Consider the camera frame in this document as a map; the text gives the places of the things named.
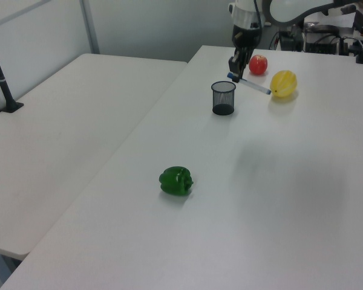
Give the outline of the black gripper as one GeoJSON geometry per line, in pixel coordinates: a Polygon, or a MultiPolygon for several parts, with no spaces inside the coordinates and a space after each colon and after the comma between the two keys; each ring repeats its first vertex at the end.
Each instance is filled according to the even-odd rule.
{"type": "Polygon", "coordinates": [[[239,67],[239,53],[235,52],[228,61],[229,77],[233,82],[239,82],[240,74],[244,73],[250,59],[250,50],[254,50],[260,42],[260,28],[252,27],[251,29],[244,29],[234,25],[232,31],[232,43],[234,47],[240,51],[240,67],[239,67]]]}

